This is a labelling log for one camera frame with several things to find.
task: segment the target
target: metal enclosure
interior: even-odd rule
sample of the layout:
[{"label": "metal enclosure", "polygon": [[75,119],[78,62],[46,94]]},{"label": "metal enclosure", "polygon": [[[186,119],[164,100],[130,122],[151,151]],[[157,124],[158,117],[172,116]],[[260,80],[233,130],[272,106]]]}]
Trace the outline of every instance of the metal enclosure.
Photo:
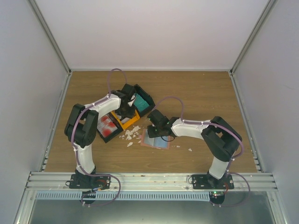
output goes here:
[{"label": "metal enclosure", "polygon": [[298,223],[299,2],[276,3],[235,70],[265,172]]},{"label": "metal enclosure", "polygon": [[38,171],[66,72],[29,4],[0,7],[0,222],[12,223],[30,171]]},{"label": "metal enclosure", "polygon": [[[298,76],[295,75],[298,69],[299,29],[294,22],[299,19],[299,4],[280,0],[266,20],[275,2],[263,1],[266,5],[260,10],[262,14],[256,18],[256,25],[247,41],[244,39],[242,50],[242,45],[239,45],[239,56],[235,58],[236,50],[233,55],[230,55],[229,49],[226,51],[230,58],[235,59],[235,63],[226,61],[216,68],[210,68],[228,70],[227,65],[232,66],[231,79],[249,134],[253,156],[258,170],[262,172],[243,174],[253,191],[249,204],[235,209],[213,208],[207,202],[208,191],[193,190],[188,183],[191,174],[129,173],[114,174],[121,180],[122,195],[119,201],[112,204],[113,207],[105,207],[103,211],[117,211],[125,206],[123,216],[131,223],[145,221],[142,218],[147,216],[146,213],[134,215],[134,211],[141,206],[157,214],[157,217],[148,219],[147,222],[167,223],[169,219],[157,219],[163,215],[161,209],[157,208],[170,205],[172,208],[166,211],[168,215],[180,214],[183,210],[185,212],[181,217],[185,221],[188,219],[189,223],[199,223],[197,219],[190,217],[199,215],[196,208],[203,211],[203,223],[295,223],[298,214],[294,208],[298,203],[292,192],[298,183],[294,177],[298,171],[296,159],[299,155],[292,143],[295,142],[298,129],[293,121],[299,120],[295,98],[299,84]],[[0,34],[3,62],[0,63],[4,68],[3,73],[6,74],[1,82],[3,93],[0,97],[2,105],[5,106],[0,111],[3,144],[0,160],[5,168],[1,171],[0,203],[2,208],[9,208],[1,210],[1,221],[12,222],[26,185],[15,223],[39,223],[40,214],[45,211],[51,211],[48,215],[49,223],[80,222],[82,216],[94,222],[100,213],[91,214],[94,209],[82,208],[78,202],[82,191],[74,191],[64,185],[65,181],[69,180],[70,173],[37,172],[43,169],[42,162],[47,159],[47,146],[51,145],[70,79],[68,75],[71,75],[71,69],[80,68],[75,64],[71,64],[71,69],[69,68],[63,55],[67,52],[62,45],[63,41],[59,40],[59,45],[57,44],[50,30],[51,24],[46,22],[35,0],[6,0],[0,10],[1,23],[4,22],[1,26],[4,27],[4,32]],[[205,66],[189,69],[209,68]],[[241,178],[233,176],[233,179],[236,188],[231,191],[232,201],[228,203],[235,202],[248,191]],[[112,182],[111,186],[112,188],[103,194],[107,197],[98,195],[97,200],[109,200],[113,197],[118,185]],[[288,216],[285,215],[284,204],[287,206]],[[75,212],[75,215],[65,215],[60,217],[61,219],[51,218],[53,213],[59,212],[61,216],[66,212]],[[216,214],[220,214],[221,219],[217,219]],[[111,220],[105,214],[101,216],[106,223],[123,221]]]}]

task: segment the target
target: glass panel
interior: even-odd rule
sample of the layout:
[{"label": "glass panel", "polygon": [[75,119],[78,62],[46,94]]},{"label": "glass panel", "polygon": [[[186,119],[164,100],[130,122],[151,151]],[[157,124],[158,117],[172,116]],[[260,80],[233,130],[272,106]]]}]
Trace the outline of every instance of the glass panel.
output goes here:
[{"label": "glass panel", "polygon": [[[247,193],[229,192],[225,204],[242,201]],[[216,208],[200,201],[115,201],[88,208],[79,200],[36,200],[31,224],[271,224],[275,223],[265,192],[252,192],[248,202]]]}]

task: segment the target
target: teal cloth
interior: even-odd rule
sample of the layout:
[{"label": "teal cloth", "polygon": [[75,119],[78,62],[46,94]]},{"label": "teal cloth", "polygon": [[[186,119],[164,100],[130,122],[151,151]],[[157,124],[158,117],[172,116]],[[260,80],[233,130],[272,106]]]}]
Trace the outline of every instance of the teal cloth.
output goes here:
[{"label": "teal cloth", "polygon": [[146,108],[150,106],[148,102],[146,102],[139,94],[136,94],[134,105],[137,107],[139,112],[144,111]]}]

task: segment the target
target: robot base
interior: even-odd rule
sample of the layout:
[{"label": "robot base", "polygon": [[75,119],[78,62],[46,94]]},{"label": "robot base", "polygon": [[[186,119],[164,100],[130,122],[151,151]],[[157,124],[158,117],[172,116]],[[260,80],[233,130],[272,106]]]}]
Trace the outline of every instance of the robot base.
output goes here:
[{"label": "robot base", "polygon": [[234,182],[232,175],[223,176],[220,180],[213,178],[209,173],[208,174],[194,174],[192,177],[193,189],[234,189]]},{"label": "robot base", "polygon": [[71,180],[65,184],[71,189],[109,189],[111,178],[109,176],[92,177],[82,174],[75,170],[75,174],[71,175]]}]

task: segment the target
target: metal frame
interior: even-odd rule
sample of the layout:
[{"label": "metal frame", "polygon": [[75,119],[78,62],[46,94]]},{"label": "metal frame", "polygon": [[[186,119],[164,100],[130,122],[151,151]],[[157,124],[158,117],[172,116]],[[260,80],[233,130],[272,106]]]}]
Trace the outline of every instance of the metal frame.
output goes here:
[{"label": "metal frame", "polygon": [[68,74],[70,74],[71,73],[71,69],[68,66],[68,64],[67,64],[67,62],[66,62],[66,60],[65,60],[65,58],[64,58],[64,56],[63,56],[63,54],[62,54],[62,52],[61,52],[58,44],[57,44],[57,42],[55,41],[55,38],[54,38],[53,34],[51,33],[51,30],[50,30],[50,28],[49,28],[49,26],[48,26],[45,18],[43,17],[43,14],[42,14],[41,10],[39,9],[36,1],[35,0],[27,0],[27,1],[28,1],[28,3],[31,6],[32,11],[36,15],[37,20],[40,22],[43,30],[45,31],[47,38],[49,39],[49,41],[52,44],[54,50],[56,51],[57,56],[59,57],[62,65],[64,66],[64,69],[66,70],[66,72]]},{"label": "metal frame", "polygon": [[231,73],[234,73],[237,69],[237,67],[239,66],[242,58],[244,57],[245,53],[247,52],[249,46],[251,45],[252,41],[254,40],[254,38],[256,37],[258,31],[261,29],[262,25],[264,24],[264,22],[266,21],[268,15],[270,14],[271,10],[273,9],[275,3],[277,2],[277,0],[268,0],[265,8],[263,9],[262,14],[260,15],[260,17],[258,18],[253,30],[251,31],[247,41],[245,42],[239,56],[237,57],[237,60],[235,61],[232,69],[231,69]]},{"label": "metal frame", "polygon": [[[34,209],[34,201],[39,200],[78,200],[85,189],[69,189],[65,182],[72,173],[33,172],[15,219],[15,224],[28,223]],[[111,173],[121,181],[122,196],[119,200],[183,200],[208,201],[207,194],[213,189],[193,189],[188,182],[192,174],[169,173]],[[266,191],[277,224],[285,224],[284,211],[279,203],[278,190],[271,173],[244,173],[251,191]],[[233,175],[233,192],[248,191],[245,181]],[[117,181],[111,181],[110,189],[100,191],[96,200],[109,200],[118,191]]]},{"label": "metal frame", "polygon": [[14,224],[25,224],[29,223],[31,212],[34,207],[36,199],[36,190],[25,190],[17,215],[14,220]]},{"label": "metal frame", "polygon": [[[73,173],[33,172],[30,174],[26,190],[61,190],[69,189],[65,182],[70,180]],[[151,191],[151,192],[209,192],[213,189],[193,189],[188,179],[193,174],[182,173],[111,173],[121,181],[121,191]],[[277,191],[276,183],[271,173],[243,173],[250,185],[251,191]],[[230,191],[247,191],[246,182],[237,175],[232,175],[235,189]],[[119,185],[111,181],[110,189],[105,191],[118,191]]]},{"label": "metal frame", "polygon": [[[37,3],[35,0],[27,0],[30,6],[32,7],[33,12],[35,13],[37,19],[39,20],[42,28],[44,29],[49,41],[51,42],[54,50],[56,51],[61,63],[63,64],[65,70],[69,74],[66,78],[60,100],[58,103],[58,107],[52,122],[52,130],[50,132],[49,141],[47,144],[47,149],[45,152],[45,157],[43,160],[43,164],[41,166],[41,170],[43,171],[45,168],[45,163],[47,162],[49,150],[51,148],[51,144],[53,141],[55,129],[59,120],[59,115],[62,109],[62,105],[64,102],[65,94],[67,92],[67,88],[69,85],[70,77],[71,77],[71,69],[69,68],[57,42],[55,41]],[[260,173],[245,173],[242,174],[249,182],[251,191],[266,191],[268,195],[268,199],[271,205],[271,209],[273,212],[273,216],[277,224],[285,224],[287,220],[285,218],[285,210],[282,206],[281,199],[274,181],[274,178],[271,173],[262,173],[261,166],[261,157],[259,156],[258,149],[255,144],[254,136],[251,131],[250,122],[248,120],[248,116],[246,114],[246,110],[242,101],[242,97],[239,92],[239,88],[237,82],[234,78],[234,72],[238,67],[240,61],[243,56],[247,52],[250,44],[253,39],[257,35],[270,11],[273,9],[273,6],[277,0],[268,0],[267,5],[265,6],[261,16],[259,17],[255,27],[253,28],[250,36],[248,37],[243,49],[241,50],[236,62],[234,63],[232,69],[230,70],[230,78],[235,90],[235,94],[237,97],[237,101],[242,113],[242,117],[245,123],[245,127],[249,136],[250,145],[252,148],[256,168]],[[40,199],[42,193],[47,195],[48,198],[45,199],[58,199],[60,197],[60,193],[64,193],[66,197],[63,199],[72,199],[77,200],[77,197],[73,198],[74,194],[78,194],[79,197],[82,194],[82,190],[79,189],[69,189],[65,186],[65,182],[70,179],[72,173],[45,173],[45,172],[33,172],[29,175],[28,182],[17,212],[17,216],[15,218],[16,224],[19,223],[28,223],[30,221],[30,215],[32,210],[34,209],[35,199]],[[123,197],[127,197],[132,192],[135,192],[138,195],[146,195],[146,194],[160,194],[163,195],[205,195],[209,191],[213,191],[213,189],[197,189],[194,190],[192,184],[188,182],[188,179],[192,174],[175,174],[175,173],[122,173],[122,174],[113,174],[117,176],[121,181],[121,193],[124,195]],[[235,189],[231,191],[248,191],[247,185],[245,181],[237,175],[233,175]],[[115,195],[118,191],[118,183],[116,181],[111,181],[110,189],[105,190],[103,192],[99,192],[99,199],[103,199],[100,197],[102,194],[107,194],[110,196]],[[132,200],[141,200],[144,199],[140,196],[131,196]]]},{"label": "metal frame", "polygon": [[230,79],[232,81],[232,84],[233,84],[233,87],[234,87],[234,90],[235,90],[235,95],[236,95],[236,98],[237,98],[237,101],[238,101],[238,104],[239,104],[239,108],[240,108],[240,111],[241,111],[241,114],[242,114],[242,117],[243,117],[243,121],[244,121],[245,128],[246,128],[246,131],[247,131],[249,143],[250,143],[252,153],[253,153],[253,158],[255,160],[256,169],[258,171],[263,172],[263,161],[261,159],[260,153],[259,153],[259,151],[257,149],[257,146],[256,146],[255,137],[254,137],[253,132],[252,132],[250,120],[248,119],[248,115],[247,115],[247,112],[246,112],[246,109],[245,109],[244,101],[243,101],[242,96],[241,96],[240,91],[239,91],[238,84],[235,80],[234,74],[229,72],[229,76],[230,76]]},{"label": "metal frame", "polygon": [[282,201],[278,192],[267,192],[272,213],[277,224],[287,224],[287,218],[285,216],[285,208],[282,205]]},{"label": "metal frame", "polygon": [[[72,71],[110,71],[113,68],[103,69],[72,69]],[[230,71],[230,69],[174,69],[174,68],[122,68],[125,71]]]},{"label": "metal frame", "polygon": [[66,76],[66,79],[65,79],[65,82],[64,82],[64,85],[63,85],[63,88],[62,88],[62,92],[61,92],[59,100],[58,100],[58,105],[57,105],[57,108],[56,108],[56,111],[55,111],[55,114],[54,114],[54,118],[53,118],[53,121],[52,121],[50,136],[49,136],[49,140],[48,140],[47,147],[46,147],[46,150],[45,150],[45,155],[44,155],[43,160],[42,160],[42,162],[39,166],[40,167],[39,171],[44,171],[45,168],[46,168],[46,163],[47,163],[47,160],[48,160],[49,151],[51,149],[51,145],[52,145],[54,134],[55,134],[56,127],[57,127],[57,123],[59,121],[59,116],[60,116],[60,113],[61,113],[61,110],[62,110],[62,106],[64,104],[65,95],[66,95],[67,89],[68,89],[69,84],[70,84],[71,75],[72,75],[72,72],[70,73],[70,75]]}]

